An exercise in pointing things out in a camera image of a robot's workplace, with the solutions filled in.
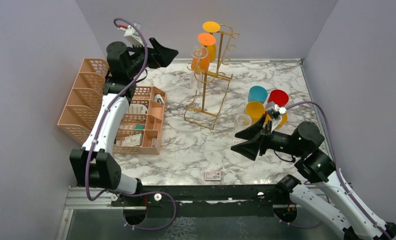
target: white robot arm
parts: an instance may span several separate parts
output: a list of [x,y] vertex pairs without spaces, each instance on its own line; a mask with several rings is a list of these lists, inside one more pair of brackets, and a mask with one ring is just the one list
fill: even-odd
[[[271,119],[279,118],[281,115],[279,109],[278,107],[268,109]],[[296,181],[287,184],[288,187],[283,187],[284,193],[289,194],[293,202],[302,205],[330,226],[341,239],[389,240],[396,236],[394,223],[382,220],[349,186],[342,185],[342,183],[347,185],[347,181],[336,170],[332,159],[319,149],[325,138],[314,123],[302,122],[291,135],[288,135],[273,131],[272,121],[265,124],[265,117],[262,116],[259,122],[236,133],[235,137],[247,141],[230,149],[254,161],[258,154],[264,155],[267,149],[300,157],[300,160],[294,164],[298,172],[323,191],[338,211],[333,206],[323,203],[324,201],[315,195],[306,195],[309,193],[306,191],[307,188],[300,185],[293,176],[286,176],[278,184],[282,186],[284,185],[282,182],[295,179]]]
[[151,69],[167,67],[179,53],[177,50],[162,46],[153,37],[149,39],[153,48],[147,47],[145,39],[138,32],[137,23],[125,27],[117,24],[118,20],[129,22],[122,18],[114,20],[114,24],[119,29],[124,29],[124,36],[133,47],[127,47],[121,41],[112,42],[107,46],[109,69],[97,120],[82,148],[74,149],[70,153],[74,175],[77,182],[86,187],[86,194],[89,186],[124,194],[141,191],[141,181],[124,175],[121,167],[114,160],[114,140],[135,93],[134,79],[138,78],[145,67]]

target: plastic basket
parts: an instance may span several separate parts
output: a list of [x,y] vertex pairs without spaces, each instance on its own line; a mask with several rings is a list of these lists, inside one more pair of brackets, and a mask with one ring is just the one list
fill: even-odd
[[[85,58],[58,121],[67,134],[83,144],[94,127],[102,103],[108,64],[100,58]],[[154,101],[160,94],[164,104]],[[126,113],[118,127],[113,152],[129,155],[159,155],[161,150],[166,93],[155,86],[137,86],[131,104],[143,104],[147,114]],[[135,125],[144,129],[133,129]],[[142,134],[141,146],[121,146],[124,137]]]

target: gray wall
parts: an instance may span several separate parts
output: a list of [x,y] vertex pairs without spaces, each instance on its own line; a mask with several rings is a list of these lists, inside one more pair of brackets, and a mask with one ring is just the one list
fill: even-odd
[[77,0],[102,50],[123,33],[113,19],[142,24],[145,37],[191,58],[206,21],[227,24],[241,34],[227,57],[246,59],[304,58],[337,0]]
[[57,122],[84,57],[103,57],[74,0],[0,1],[0,239],[54,239],[78,147]]
[[396,0],[339,0],[304,70],[345,177],[396,223]]

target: white marble countertop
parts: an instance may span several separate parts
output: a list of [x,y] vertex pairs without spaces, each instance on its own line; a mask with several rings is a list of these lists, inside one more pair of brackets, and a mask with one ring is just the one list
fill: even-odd
[[[189,87],[191,72],[184,63],[150,70],[138,85],[156,86],[167,93],[160,155],[120,155],[114,158],[122,172],[139,178],[144,185],[241,185],[275,184],[286,174],[297,172],[292,163],[279,160],[267,150],[256,161],[230,150],[234,145],[234,117],[244,110],[248,91],[260,85],[268,91],[282,89],[289,94],[289,105],[310,100],[298,63],[231,63],[222,69],[233,74],[223,108],[214,130],[184,120],[187,105],[195,91]],[[227,82],[208,84],[205,108],[218,111]],[[300,122],[317,123],[313,106],[305,104],[288,111],[288,121],[279,130],[291,134]],[[204,181],[204,172],[220,171],[221,181]]]

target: red cup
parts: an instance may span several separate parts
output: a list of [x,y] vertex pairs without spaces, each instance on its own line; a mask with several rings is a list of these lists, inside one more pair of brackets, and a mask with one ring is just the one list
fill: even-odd
[[270,92],[270,95],[268,96],[267,102],[274,102],[277,104],[279,107],[285,107],[285,105],[288,103],[290,100],[290,97],[288,94],[280,89],[275,89]]

